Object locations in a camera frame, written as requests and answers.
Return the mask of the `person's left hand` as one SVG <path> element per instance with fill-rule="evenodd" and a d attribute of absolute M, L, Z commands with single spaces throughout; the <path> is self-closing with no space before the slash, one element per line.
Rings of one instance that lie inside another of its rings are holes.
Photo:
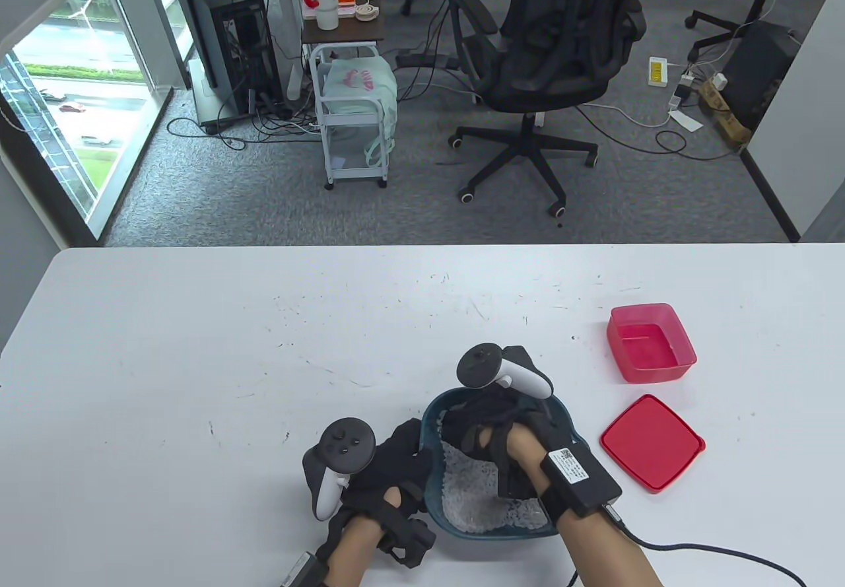
<path fill-rule="evenodd" d="M 436 536 L 417 518 L 426 512 L 424 490 L 432 454 L 419 445 L 421 421 L 411 419 L 378 445 L 374 458 L 341 494 L 329 536 L 316 555 L 328 567 L 327 584 L 360 581 L 376 550 L 413 569 Z"/>

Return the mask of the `person's right hand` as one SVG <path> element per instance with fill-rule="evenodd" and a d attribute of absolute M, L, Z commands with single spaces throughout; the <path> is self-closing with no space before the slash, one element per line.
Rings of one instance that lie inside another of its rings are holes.
<path fill-rule="evenodd" d="M 527 427 L 546 451 L 576 442 L 571 418 L 556 399 L 552 380 L 539 370 L 525 347 L 480 343 L 456 367 L 467 400 L 447 410 L 441 439 L 469 458 L 495 465 L 502 499 L 537 496 L 528 476 L 507 451 L 509 432 Z"/>

